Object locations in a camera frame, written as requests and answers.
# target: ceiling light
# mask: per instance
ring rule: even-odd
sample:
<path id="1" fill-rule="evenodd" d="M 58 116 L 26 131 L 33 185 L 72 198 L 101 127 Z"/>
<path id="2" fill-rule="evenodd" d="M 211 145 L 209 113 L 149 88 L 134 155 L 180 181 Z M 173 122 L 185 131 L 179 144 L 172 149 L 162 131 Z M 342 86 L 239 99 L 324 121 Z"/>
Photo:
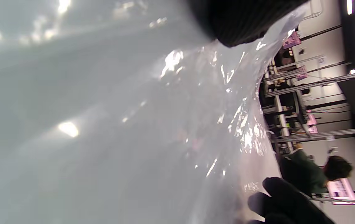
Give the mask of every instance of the ceiling light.
<path id="1" fill-rule="evenodd" d="M 353 13 L 353 6 L 352 6 L 352 0 L 347 0 L 348 1 L 348 15 Z"/>

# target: plastic sheet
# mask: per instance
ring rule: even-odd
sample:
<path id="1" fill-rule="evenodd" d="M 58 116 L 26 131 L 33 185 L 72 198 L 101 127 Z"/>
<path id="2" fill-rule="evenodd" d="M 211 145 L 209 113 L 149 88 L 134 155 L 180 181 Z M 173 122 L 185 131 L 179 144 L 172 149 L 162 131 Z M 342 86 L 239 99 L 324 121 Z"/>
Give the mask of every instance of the plastic sheet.
<path id="1" fill-rule="evenodd" d="M 301 16 L 229 49 L 186 1 L 0 1 L 0 224 L 253 218 L 257 83 Z"/>

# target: cable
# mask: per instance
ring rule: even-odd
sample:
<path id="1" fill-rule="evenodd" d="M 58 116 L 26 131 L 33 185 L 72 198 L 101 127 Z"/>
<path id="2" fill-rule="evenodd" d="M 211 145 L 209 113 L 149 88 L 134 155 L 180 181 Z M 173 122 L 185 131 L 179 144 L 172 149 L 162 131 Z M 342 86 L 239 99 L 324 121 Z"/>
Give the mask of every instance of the cable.
<path id="1" fill-rule="evenodd" d="M 336 198 L 330 198 L 330 197 L 325 197 L 325 196 L 323 196 L 323 198 L 328 198 L 328 199 L 332 199 L 332 200 L 338 200 L 338 201 L 342 201 L 342 202 L 345 202 L 345 203 L 349 203 L 349 204 L 355 205 L 355 203 L 353 203 L 353 202 L 347 202 L 347 201 L 336 199 Z"/>
<path id="2" fill-rule="evenodd" d="M 350 112 L 350 111 L 349 110 L 339 111 L 339 112 L 324 111 L 324 112 L 309 112 L 309 113 L 311 113 L 311 114 L 323 114 L 323 113 L 339 114 L 339 113 L 344 113 L 344 112 Z"/>
<path id="3" fill-rule="evenodd" d="M 333 109 L 340 109 L 340 108 L 344 108 L 344 107 L 347 107 L 347 106 L 349 106 L 349 105 L 345 105 L 345 106 L 341 106 L 341 107 L 334 107 L 334 108 L 330 108 L 330 109 L 315 110 L 314 112 L 326 111 L 326 110 L 333 110 Z"/>

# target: dark hair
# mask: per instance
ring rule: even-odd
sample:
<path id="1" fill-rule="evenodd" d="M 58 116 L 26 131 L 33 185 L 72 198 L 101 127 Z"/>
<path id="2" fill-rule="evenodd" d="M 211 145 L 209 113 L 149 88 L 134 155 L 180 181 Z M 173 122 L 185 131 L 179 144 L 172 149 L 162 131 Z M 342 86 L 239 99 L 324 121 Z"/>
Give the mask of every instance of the dark hair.
<path id="1" fill-rule="evenodd" d="M 329 181 L 348 178 L 353 170 L 352 165 L 340 156 L 330 156 L 324 168 L 324 174 Z"/>

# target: white wall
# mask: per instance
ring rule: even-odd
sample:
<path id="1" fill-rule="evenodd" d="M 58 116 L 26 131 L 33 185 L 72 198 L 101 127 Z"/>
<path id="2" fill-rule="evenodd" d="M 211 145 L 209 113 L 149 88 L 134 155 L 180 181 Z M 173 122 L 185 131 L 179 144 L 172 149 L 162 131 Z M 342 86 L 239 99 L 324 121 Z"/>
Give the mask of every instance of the white wall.
<path id="1" fill-rule="evenodd" d="M 341 24 L 338 0 L 312 0 L 311 3 L 313 4 L 314 12 L 321 10 L 320 1 L 322 1 L 322 4 L 324 5 L 323 13 L 318 17 L 304 20 L 299 24 L 299 31 L 301 32 L 302 37 Z M 307 15 L 309 14 L 310 14 L 310 7 L 308 7 Z M 305 53 L 303 55 L 299 55 L 299 51 L 302 49 L 304 49 Z M 307 71 L 311 71 L 320 67 L 324 67 L 327 65 L 344 61 L 345 51 L 343 45 L 342 30 L 341 28 L 338 28 L 328 33 L 321 34 L 317 37 L 313 37 L 311 39 L 305 40 L 300 45 L 293 47 L 293 53 L 294 53 L 295 61 L 305 60 L 311 57 L 316 57 L 318 55 L 325 56 L 324 62 L 320 64 L 319 67 L 317 65 L 316 60 L 300 64 L 300 66 L 305 65 Z M 321 71 L 311 72 L 308 74 L 309 75 L 308 78 L 297 82 L 296 85 L 302 83 L 311 83 L 311 82 L 320 81 L 323 78 L 339 77 L 345 74 L 346 74 L 345 65 L 339 65 L 332 68 L 326 68 Z M 311 88 L 310 95 L 313 100 L 307 101 L 306 104 L 319 105 L 327 102 L 344 100 L 345 99 L 344 95 L 337 95 L 341 93 L 342 93 L 341 89 L 336 83 L 324 87 L 317 86 Z M 316 110 L 331 109 L 331 108 L 336 108 L 341 106 L 345 106 L 345 105 L 320 108 Z M 333 109 L 331 110 L 331 112 L 341 112 L 346 110 L 349 110 L 349 107 Z M 322 118 L 318 120 L 318 123 L 351 119 L 349 112 L 338 113 L 338 114 L 322 113 L 322 114 L 316 114 L 315 117 Z M 350 129 L 350 128 L 351 128 L 350 121 L 318 125 L 319 132 L 336 131 L 336 130 Z"/>
<path id="2" fill-rule="evenodd" d="M 342 156 L 352 163 L 354 170 L 349 180 L 355 190 L 355 138 L 336 139 L 333 142 L 323 140 L 303 143 L 305 152 L 314 155 L 316 163 L 320 166 L 324 165 L 327 160 L 327 150 L 329 146 L 337 146 L 338 152 L 336 155 Z M 322 210 L 337 224 L 355 223 L 355 206 L 325 203 Z"/>
<path id="3" fill-rule="evenodd" d="M 341 24 L 338 0 L 311 0 L 307 3 L 308 10 L 305 16 L 311 14 L 310 4 L 313 6 L 313 12 L 319 12 L 321 10 L 321 3 L 324 6 L 324 10 L 321 15 L 304 20 L 299 24 L 299 30 L 301 31 L 302 37 Z"/>

